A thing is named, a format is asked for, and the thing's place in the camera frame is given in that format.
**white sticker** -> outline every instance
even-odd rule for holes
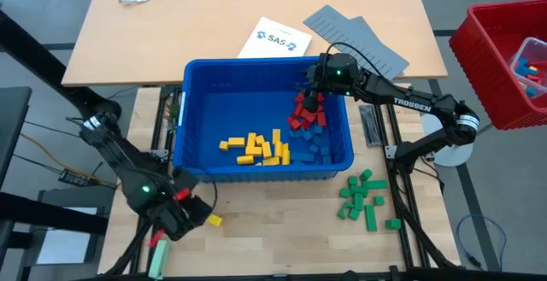
[[[93,125],[89,121],[84,122],[84,126],[87,127],[88,130],[95,130],[95,127],[93,127]]]
[[[474,124],[476,124],[477,126],[479,125],[479,120],[477,120],[477,118],[471,116],[471,115],[460,115],[460,119],[462,120],[470,120],[472,121]]]
[[[182,126],[182,114],[185,112],[185,100],[186,92],[182,92],[182,95],[180,96],[179,126]]]
[[[92,116],[92,117],[89,119],[89,121],[91,121],[91,123],[92,123],[96,128],[101,127],[101,122],[99,122],[95,116]]]
[[[471,126],[472,128],[475,129],[475,131],[478,131],[479,130],[479,126],[474,124],[472,121],[470,120],[456,120],[456,123],[457,124],[463,124],[463,125],[467,125],[467,126]]]

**gray floor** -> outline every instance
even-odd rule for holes
[[[0,5],[4,12],[18,21],[38,41],[53,44],[75,42],[90,1],[0,0]],[[496,1],[508,0],[423,0],[433,29],[456,29],[465,18],[469,5]],[[452,55],[448,38],[438,38],[437,41],[450,74],[447,80],[439,81],[442,91],[452,93],[458,99],[465,99],[478,111],[482,119],[481,125],[486,125],[490,121]],[[70,57],[70,50],[53,53],[65,63]],[[0,86],[17,85],[28,85],[33,89],[28,120],[76,132],[75,126],[64,120],[66,116],[77,115],[76,109],[11,57],[0,53]],[[414,85],[417,89],[429,90],[426,81],[415,81]],[[126,87],[93,89],[108,96],[123,88]],[[124,109],[121,118],[121,127],[124,132],[128,127],[134,94],[135,90],[127,91],[116,98]],[[48,132],[35,126],[25,125],[23,131],[43,143],[59,159],[82,171],[92,171],[101,160],[97,152],[78,139]],[[544,169],[541,167],[544,162],[542,148],[547,146],[547,138],[544,136],[546,132],[547,127],[511,132],[490,130],[479,137],[468,162],[468,169],[483,213],[496,220],[507,232],[509,241],[503,258],[505,271],[547,273],[547,266],[544,264],[547,262],[547,248],[544,247],[547,245],[544,237],[547,222],[541,218],[544,213],[540,211],[545,205],[542,196],[547,191],[547,181],[543,179]],[[24,139],[18,143],[16,152],[54,166],[39,149]],[[442,167],[438,170],[441,179],[446,183],[444,199],[453,230],[455,230],[460,218],[469,213],[468,208],[456,170]],[[114,179],[114,174],[108,167],[103,167],[98,174],[106,179]],[[57,182],[54,173],[14,159],[3,185],[3,191],[35,199],[40,190],[68,187],[70,186]],[[498,252],[501,240],[493,227],[491,236],[492,243]],[[468,250],[484,263],[471,222],[462,226],[462,240]],[[0,272],[0,279],[15,279],[20,261],[21,252],[10,250]],[[470,267],[463,257],[462,262]],[[31,280],[90,277],[96,266],[95,261],[82,266],[39,267],[33,270]]]

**plastic bin rim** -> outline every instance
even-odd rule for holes
[[[199,64],[205,63],[205,62],[208,63],[208,64],[210,64],[210,63],[215,63],[215,64],[216,63],[226,63],[227,61],[228,62],[246,61],[246,62],[252,63],[252,62],[259,62],[259,61],[264,61],[264,60],[269,60],[269,61],[309,61],[310,59],[319,60],[319,56],[278,57],[278,58],[194,59],[194,60],[188,62],[188,64],[186,64],[184,74],[186,75],[196,65],[199,65]],[[187,89],[188,89],[187,82],[183,81],[182,92],[186,92]],[[345,112],[345,115],[347,116],[348,114],[347,114],[347,111],[345,109],[344,97],[342,97],[342,96],[339,96],[339,97],[341,99],[343,99],[344,112]],[[181,115],[180,120],[185,120],[185,115],[186,115],[185,106],[186,105],[184,103],[183,108],[181,109],[182,112],[180,114]],[[347,145],[349,145],[350,147],[352,146],[351,145],[351,138],[347,139],[345,142],[346,143],[344,144],[344,146],[347,146]],[[349,169],[351,167],[351,165],[353,164],[353,161],[355,160],[355,155],[356,154],[353,151],[353,149],[351,150],[351,152],[353,152],[353,154],[351,154],[351,156],[348,156],[348,158],[346,158],[344,162],[337,163],[335,165],[314,165],[315,168],[313,170],[308,169],[308,166],[311,166],[311,165],[305,165],[304,164],[304,165],[284,165],[284,166],[261,166],[260,167],[260,172],[261,173],[282,173],[282,172],[285,172],[285,170],[287,172],[294,172],[294,171],[302,171],[302,172],[316,172],[316,171],[341,172],[341,171],[345,171],[345,170]],[[177,158],[177,155],[179,155],[179,154],[180,154],[179,151],[175,151],[174,159]],[[196,175],[199,175],[199,174],[207,175],[207,174],[225,174],[225,173],[235,172],[235,171],[237,171],[238,173],[255,173],[256,170],[258,170],[255,167],[253,167],[253,166],[245,166],[245,167],[230,166],[230,167],[215,167],[215,168],[210,168],[210,169],[209,168],[202,169],[202,168],[199,168],[199,167],[181,167],[181,168],[185,169],[187,171],[191,171],[192,173],[194,173]]]
[[[486,32],[486,29],[482,26],[477,16],[474,14],[474,11],[477,9],[490,9],[490,8],[499,8],[501,6],[506,5],[516,5],[516,4],[522,4],[522,3],[547,3],[547,0],[521,0],[518,2],[506,2],[506,3],[494,3],[494,4],[474,4],[468,9],[468,17],[473,19],[473,22],[477,24],[477,27],[479,28],[480,32],[482,33],[483,37],[485,37],[488,48],[491,50],[492,53],[496,54],[496,59],[498,63],[502,63],[503,68],[505,69],[505,72],[513,75],[513,72],[509,68],[509,65],[507,62],[503,59],[502,55],[494,49],[492,42],[490,38],[490,34]],[[516,77],[511,77],[511,81],[513,81],[513,84],[517,87],[520,87],[518,80]],[[541,113],[541,114],[547,114],[547,107],[539,108],[536,105],[532,103],[530,98],[526,95],[526,93],[523,90],[519,90],[519,93],[521,94],[521,98],[524,99],[524,102],[528,105],[529,108],[531,108],[533,111]]]

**red plastic crate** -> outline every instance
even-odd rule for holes
[[[547,124],[547,100],[536,105],[507,63],[528,37],[547,41],[547,0],[474,5],[450,47],[500,130]]]

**blue cable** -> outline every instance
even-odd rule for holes
[[[507,244],[507,235],[505,234],[505,231],[502,229],[502,227],[496,221],[494,221],[494,220],[492,220],[492,219],[490,219],[486,216],[483,216],[481,214],[469,214],[469,215],[463,217],[460,220],[460,222],[458,222],[458,225],[456,227],[456,240],[457,240],[457,242],[460,244],[460,246],[462,246],[463,252],[465,252],[465,255],[467,256],[469,261],[471,261],[471,258],[475,259],[474,256],[471,255],[468,252],[467,249],[465,249],[465,247],[463,246],[463,243],[462,243],[462,239],[460,238],[460,226],[462,226],[462,222],[464,220],[468,219],[468,218],[473,218],[473,217],[479,217],[479,218],[482,218],[484,220],[490,221],[502,233],[502,235],[503,235],[503,246],[502,246],[502,249],[500,250],[500,253],[499,253],[499,270],[500,270],[500,272],[502,272],[503,271],[503,251],[505,251],[505,245]]]

